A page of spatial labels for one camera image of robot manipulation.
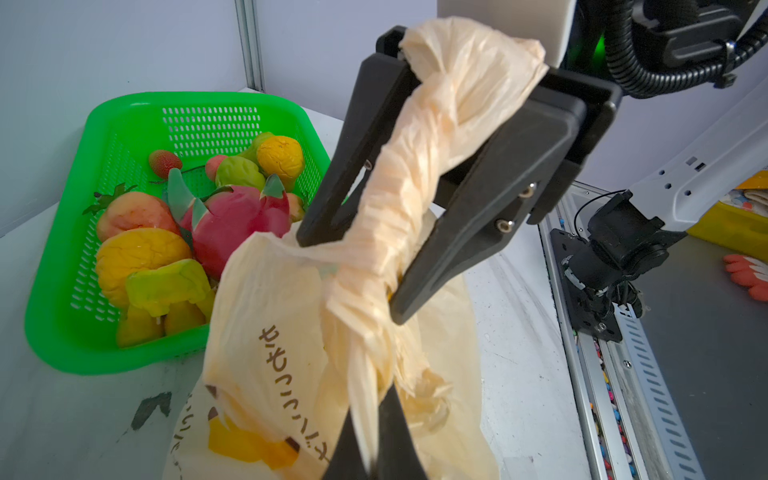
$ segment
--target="silver screw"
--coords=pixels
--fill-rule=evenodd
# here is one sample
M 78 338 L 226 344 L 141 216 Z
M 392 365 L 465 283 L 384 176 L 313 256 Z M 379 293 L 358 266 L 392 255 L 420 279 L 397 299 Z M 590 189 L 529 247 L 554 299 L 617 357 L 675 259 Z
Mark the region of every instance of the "silver screw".
M 518 197 L 520 197 L 520 198 L 531 198 L 531 197 L 533 197 L 533 193 L 535 191 L 536 191 L 536 184 L 529 184 L 525 188 L 525 190 L 523 190 L 522 193 L 520 193 L 518 195 Z
M 512 227 L 515 225 L 515 222 L 511 220 L 504 220 L 503 218 L 499 218 L 496 220 L 496 228 L 498 231 L 502 233 L 509 233 L 512 231 Z

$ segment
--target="pink dragon fruit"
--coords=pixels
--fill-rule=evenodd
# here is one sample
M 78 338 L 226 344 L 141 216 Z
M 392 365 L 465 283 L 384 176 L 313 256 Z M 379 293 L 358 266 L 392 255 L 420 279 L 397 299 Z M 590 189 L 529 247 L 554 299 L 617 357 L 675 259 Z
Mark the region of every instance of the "pink dragon fruit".
M 192 244 L 209 276 L 221 278 L 230 255 L 253 232 L 278 237 L 290 230 L 290 205 L 283 183 L 270 175 L 263 191 L 230 185 L 218 188 L 205 202 L 187 188 L 181 171 L 168 176 L 168 203 L 174 219 L 192 233 Z

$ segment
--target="green plastic basket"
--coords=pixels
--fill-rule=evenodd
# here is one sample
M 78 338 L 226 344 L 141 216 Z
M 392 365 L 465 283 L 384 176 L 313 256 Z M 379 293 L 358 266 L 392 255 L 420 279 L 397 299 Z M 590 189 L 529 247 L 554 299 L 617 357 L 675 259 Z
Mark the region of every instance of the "green plastic basket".
M 294 193 L 307 203 L 330 160 L 306 112 L 265 94 L 157 92 L 115 98 L 88 116 L 27 305 L 29 345 L 46 363 L 82 375 L 124 372 L 205 348 L 208 325 L 127 349 L 115 342 L 118 309 L 101 295 L 94 272 L 98 216 L 83 215 L 93 193 L 117 184 L 159 197 L 164 184 L 147 163 L 152 151 L 174 152 L 184 169 L 216 154 L 244 151 L 256 135 L 271 131 L 296 138 L 306 169 Z M 185 181 L 197 196 L 215 189 L 204 169 Z

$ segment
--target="beige plastic bag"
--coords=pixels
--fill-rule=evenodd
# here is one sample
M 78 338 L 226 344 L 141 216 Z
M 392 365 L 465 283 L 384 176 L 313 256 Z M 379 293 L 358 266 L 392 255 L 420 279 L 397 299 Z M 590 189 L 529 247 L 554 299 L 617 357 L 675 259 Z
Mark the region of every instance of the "beige plastic bag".
M 404 326 L 392 322 L 388 298 L 432 229 L 424 219 L 439 176 L 517 111 L 546 71 L 544 52 L 537 41 L 463 18 L 410 28 L 401 48 L 422 85 L 403 106 L 343 240 L 300 248 L 296 225 L 283 239 L 256 233 L 223 274 L 201 377 L 215 399 L 198 385 L 188 405 L 202 396 L 216 408 L 194 416 L 205 425 L 195 435 L 208 427 L 209 452 L 246 463 L 242 452 L 226 452 L 250 445 L 248 458 L 271 464 L 277 478 L 320 478 L 347 409 L 371 466 L 378 404 L 392 382 L 430 478 L 498 477 L 479 428 L 475 317 L 463 279 Z M 180 419 L 176 436 L 191 422 Z M 228 441 L 214 439 L 211 422 Z M 174 440 L 167 475 L 197 478 L 188 467 L 202 458 L 193 444 L 203 445 Z

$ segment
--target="white tabletop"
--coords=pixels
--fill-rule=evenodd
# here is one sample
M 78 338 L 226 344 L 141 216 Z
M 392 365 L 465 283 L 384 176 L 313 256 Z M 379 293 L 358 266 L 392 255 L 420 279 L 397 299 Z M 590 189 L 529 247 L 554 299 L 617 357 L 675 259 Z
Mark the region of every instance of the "white tabletop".
M 342 122 L 307 110 L 333 155 Z M 56 205 L 0 238 L 0 477 L 160 478 L 203 355 L 118 375 L 54 370 L 30 350 L 24 314 Z M 589 478 L 541 239 L 524 225 L 501 253 L 466 272 L 478 320 L 482 429 L 502 480 Z M 170 392 L 131 427 L 141 401 Z

